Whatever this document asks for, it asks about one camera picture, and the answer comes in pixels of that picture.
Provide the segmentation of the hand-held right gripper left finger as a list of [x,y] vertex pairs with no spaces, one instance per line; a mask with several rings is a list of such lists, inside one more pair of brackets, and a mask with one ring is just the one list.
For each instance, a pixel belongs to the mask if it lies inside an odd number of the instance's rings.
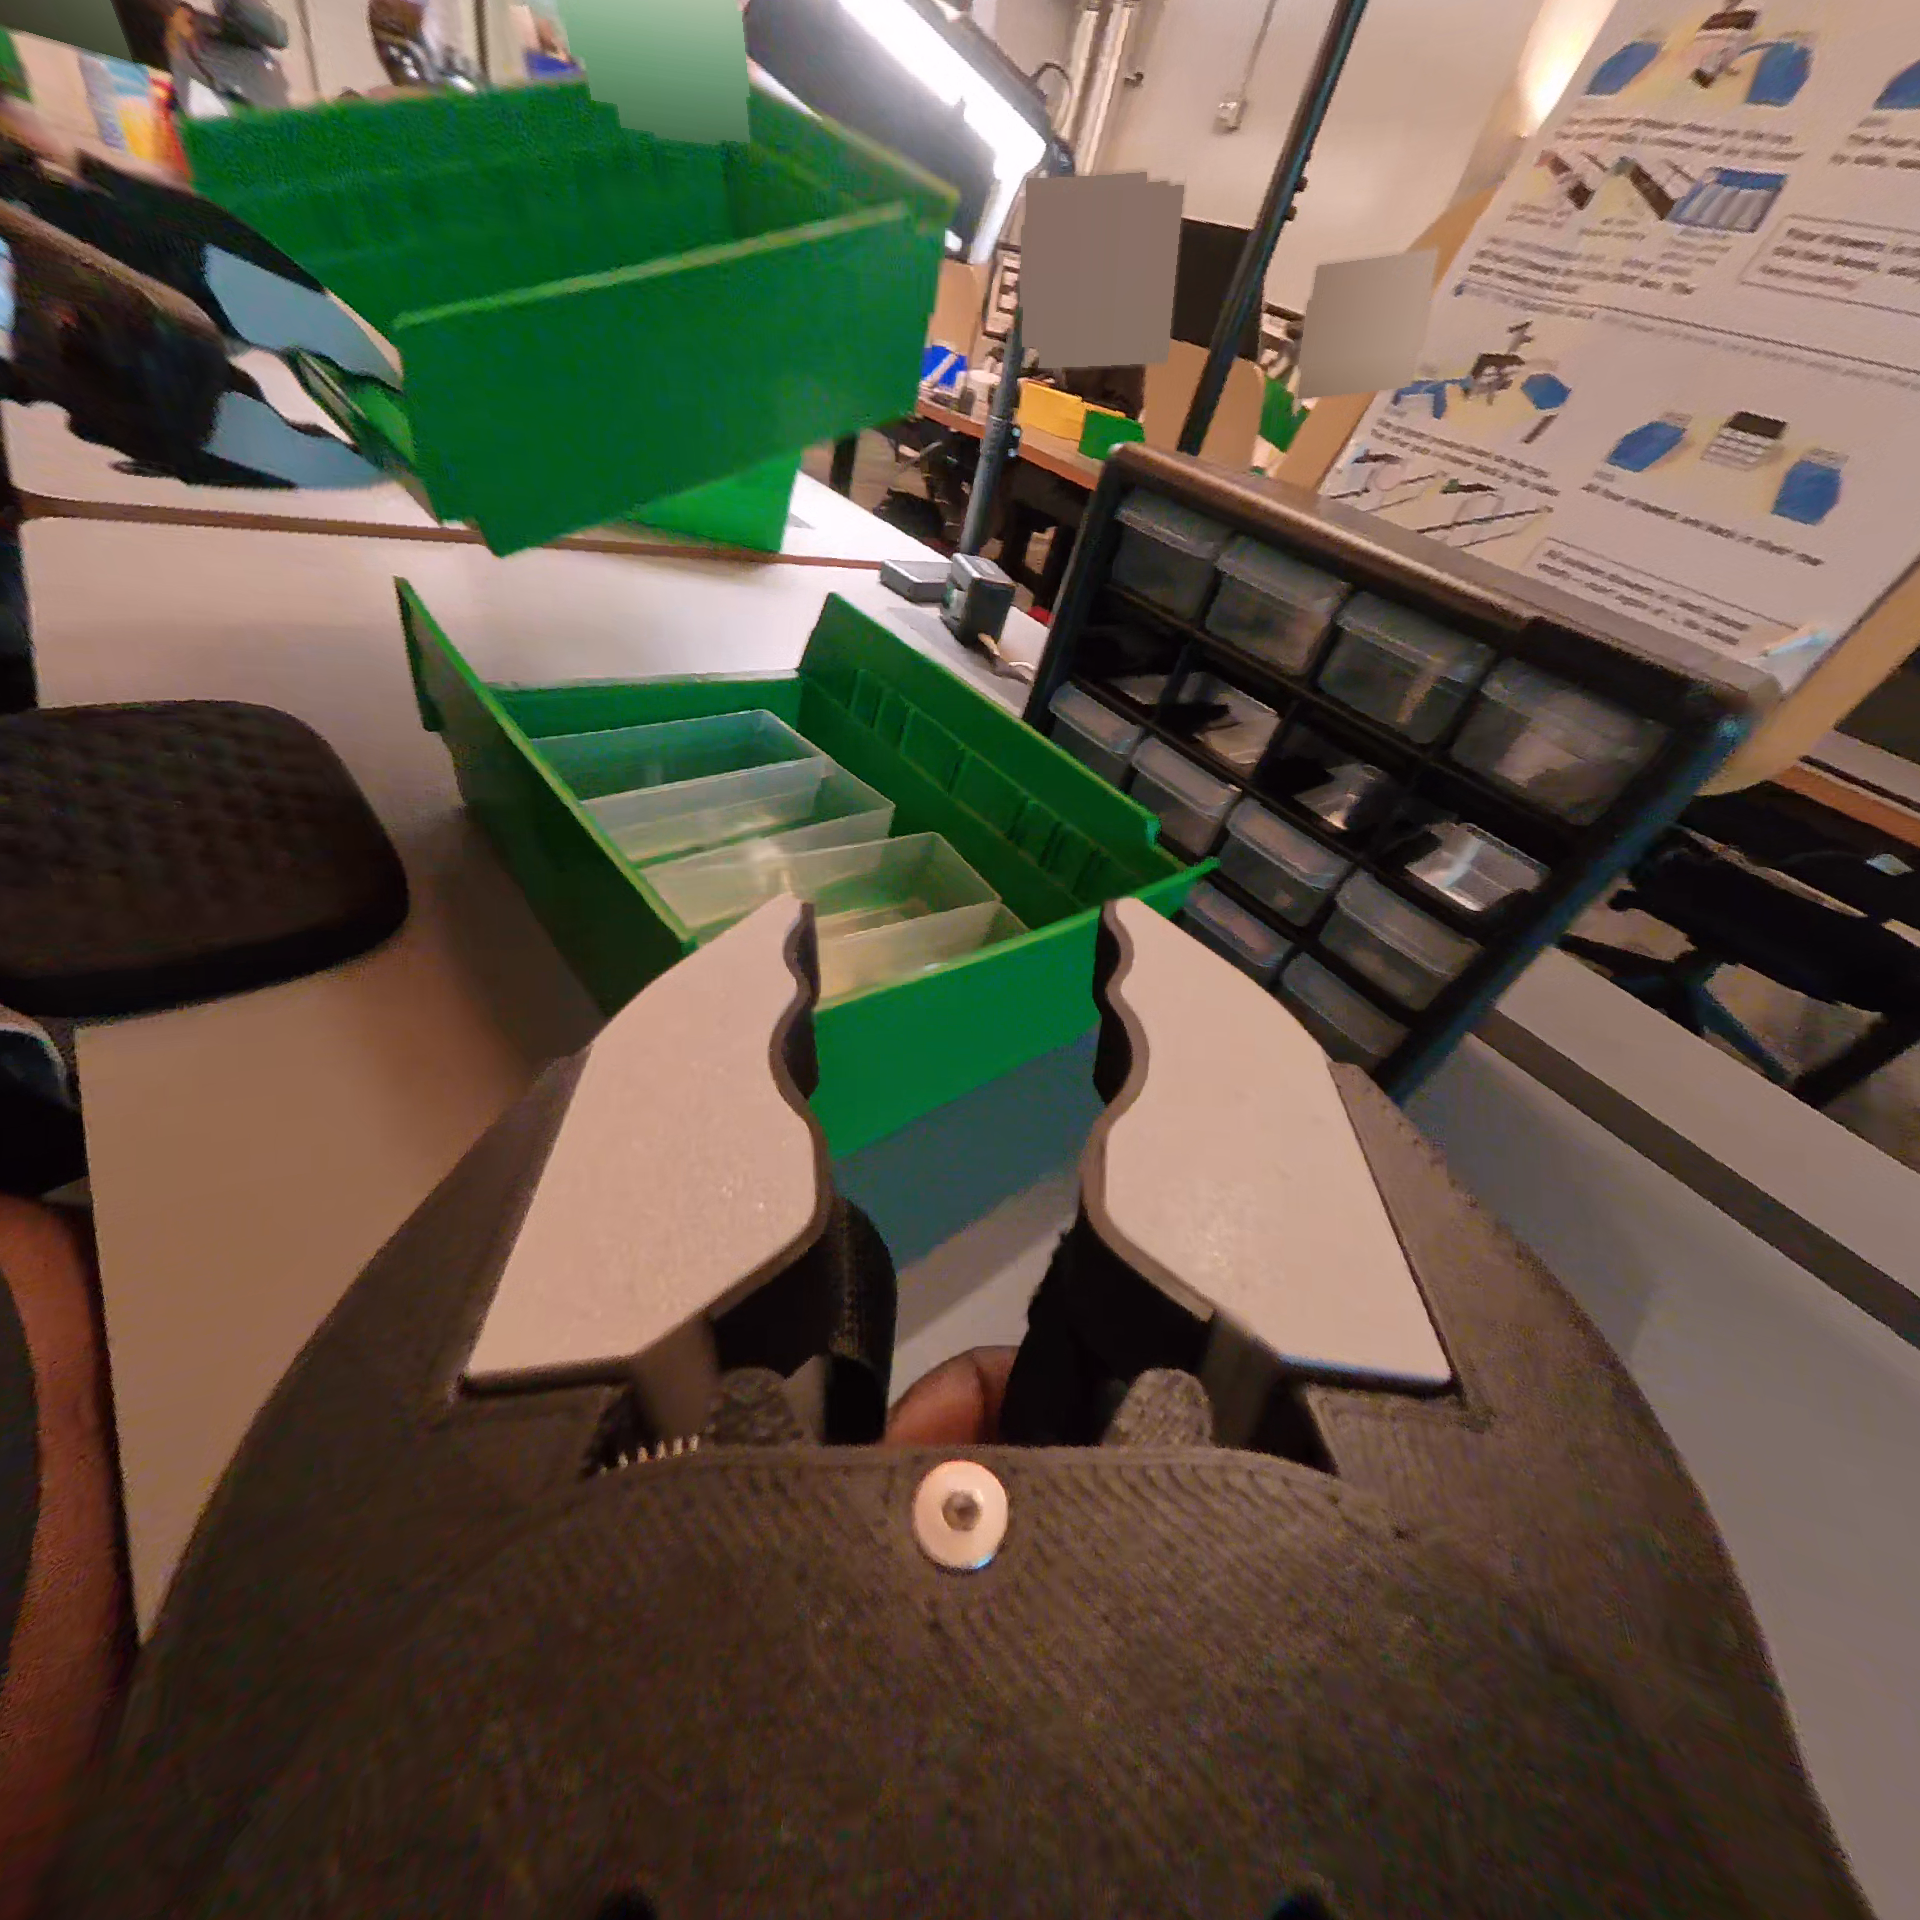
[[629,1385],[688,1437],[721,1374],[715,1320],[829,1217],[801,1089],[812,911],[778,897],[659,973],[585,1045],[463,1382]]

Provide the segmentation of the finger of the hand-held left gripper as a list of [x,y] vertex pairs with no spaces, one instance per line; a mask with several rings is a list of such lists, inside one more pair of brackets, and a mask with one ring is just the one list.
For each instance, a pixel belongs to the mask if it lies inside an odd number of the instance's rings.
[[207,431],[207,453],[229,467],[297,489],[370,489],[386,474],[352,444],[316,424],[285,418],[250,394],[221,394]]
[[362,319],[328,292],[207,242],[201,250],[206,305],[227,341],[281,357],[305,352],[394,393],[401,368]]

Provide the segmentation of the black framed desk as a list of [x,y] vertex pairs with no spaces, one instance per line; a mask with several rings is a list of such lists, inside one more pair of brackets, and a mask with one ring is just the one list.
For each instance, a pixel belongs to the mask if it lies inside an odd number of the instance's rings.
[[[1824,772],[1785,772],[1692,801],[1627,871],[1611,911],[1677,934],[1655,957],[1566,932],[1561,950],[1675,1020],[1731,1045],[1770,1084],[1824,1110],[1917,1041],[1916,807],[1866,790],[1835,792]],[[1719,999],[1728,969],[1869,1027],[1813,1066],[1788,1066]]]

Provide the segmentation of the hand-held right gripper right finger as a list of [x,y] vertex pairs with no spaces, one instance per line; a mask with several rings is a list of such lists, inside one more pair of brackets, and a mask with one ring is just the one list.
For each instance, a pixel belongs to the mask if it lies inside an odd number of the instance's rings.
[[1195,1322],[1216,1439],[1248,1446],[1299,1382],[1452,1392],[1334,1066],[1293,1014],[1142,898],[1103,909],[1092,992],[1104,1110],[1081,1212]]

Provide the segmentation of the black drawer cabinet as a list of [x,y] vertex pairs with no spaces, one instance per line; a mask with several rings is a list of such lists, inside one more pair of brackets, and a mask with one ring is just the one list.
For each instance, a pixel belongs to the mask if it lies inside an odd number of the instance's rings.
[[1406,1098],[1779,697],[1382,516],[1121,445],[1024,718],[1209,868],[1195,934]]

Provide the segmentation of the grey metal pole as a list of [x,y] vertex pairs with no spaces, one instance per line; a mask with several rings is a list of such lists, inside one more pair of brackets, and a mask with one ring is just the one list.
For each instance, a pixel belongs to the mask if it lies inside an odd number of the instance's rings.
[[994,489],[1002,467],[1009,463],[1014,442],[1019,437],[1016,411],[1022,371],[1022,310],[1016,310],[1009,333],[1002,342],[999,371],[994,375],[992,396],[984,437],[973,460],[973,477],[966,493],[966,513],[963,533],[956,542],[957,555],[981,555],[988,538],[988,523],[992,516]]

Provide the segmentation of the black light stand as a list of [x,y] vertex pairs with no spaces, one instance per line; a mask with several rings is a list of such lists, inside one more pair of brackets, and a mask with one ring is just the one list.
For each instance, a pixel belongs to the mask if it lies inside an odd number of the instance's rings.
[[1259,206],[1259,217],[1244,237],[1242,252],[1237,254],[1236,273],[1229,279],[1202,371],[1193,385],[1187,418],[1181,421],[1176,451],[1183,454],[1201,454],[1214,411],[1223,396],[1229,371],[1237,359],[1242,333],[1249,324],[1259,321],[1269,264],[1300,193],[1307,158],[1316,145],[1367,7],[1367,2],[1330,5],[1313,65],[1307,70],[1307,82],[1304,83],[1300,98],[1288,117],[1277,162]]

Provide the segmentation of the bright lamp panel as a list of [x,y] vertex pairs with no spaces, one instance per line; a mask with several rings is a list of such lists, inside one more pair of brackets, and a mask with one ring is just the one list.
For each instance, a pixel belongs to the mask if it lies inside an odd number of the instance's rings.
[[794,101],[949,181],[959,228],[1002,227],[1059,151],[1038,91],[939,5],[746,2],[743,29]]

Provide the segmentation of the green plastic bin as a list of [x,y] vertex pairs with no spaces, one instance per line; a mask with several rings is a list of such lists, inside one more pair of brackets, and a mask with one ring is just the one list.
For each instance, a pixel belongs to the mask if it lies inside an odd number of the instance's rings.
[[778,555],[801,467],[801,453],[778,454],[686,493],[648,500],[618,524]]
[[381,335],[283,348],[355,447],[498,555],[905,414],[956,193],[750,88],[743,141],[584,82],[179,125],[191,183]]
[[1198,871],[1158,820],[868,611],[832,593],[789,674],[488,683],[408,582],[397,611],[425,731],[463,804],[601,1014],[694,950],[694,932],[588,821],[563,736],[768,709],[939,833],[1020,932],[921,973],[822,994],[814,1110],[855,1149],[1092,1027],[1099,909],[1173,916]]

